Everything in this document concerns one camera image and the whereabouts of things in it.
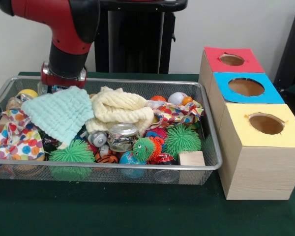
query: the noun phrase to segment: silver toy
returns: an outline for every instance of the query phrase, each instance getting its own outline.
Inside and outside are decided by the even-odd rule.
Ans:
[[[107,142],[107,134],[102,131],[91,133],[88,136],[88,141],[95,147],[100,148]]]

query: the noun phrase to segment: blue ball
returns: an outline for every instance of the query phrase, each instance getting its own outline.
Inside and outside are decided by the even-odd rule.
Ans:
[[[145,165],[146,162],[137,161],[132,152],[128,151],[124,155],[122,155],[119,164]],[[127,178],[140,178],[145,173],[144,169],[120,169],[120,171]]]

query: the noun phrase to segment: metal mesh basket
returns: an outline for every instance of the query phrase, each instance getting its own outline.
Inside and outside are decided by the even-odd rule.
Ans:
[[[9,98],[23,89],[37,90],[40,77],[15,77],[6,81],[0,89],[0,113]],[[213,170],[222,165],[221,152],[213,125],[207,95],[204,88],[193,82],[135,81],[112,79],[88,79],[85,89],[97,93],[102,86],[123,88],[145,98],[154,95],[169,97],[174,92],[184,92],[200,102],[205,110],[198,130],[203,142],[205,166],[122,165],[98,163],[68,163],[50,161],[0,160],[0,179],[66,180],[89,182],[132,182],[165,184],[204,184]],[[77,173],[57,175],[57,173]]]

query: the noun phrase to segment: cream knitted cloth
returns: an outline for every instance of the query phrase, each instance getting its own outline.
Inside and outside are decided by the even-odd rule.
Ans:
[[[101,91],[91,98],[95,118],[86,122],[89,133],[107,131],[114,124],[134,124],[140,135],[152,124],[153,110],[146,106],[147,101],[133,93],[124,92],[121,88],[112,90],[102,87]]]

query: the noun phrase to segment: colorful dotted cloth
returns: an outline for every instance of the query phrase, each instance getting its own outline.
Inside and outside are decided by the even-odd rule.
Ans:
[[[201,104],[196,101],[189,102],[185,106],[168,102],[155,106],[155,103],[150,103],[150,101],[148,101],[148,105],[153,109],[154,115],[157,117],[157,121],[150,126],[150,129],[196,123],[200,120],[203,112]]]
[[[2,114],[9,122],[0,133],[0,159],[35,160],[45,154],[36,126],[23,111],[9,110]]]

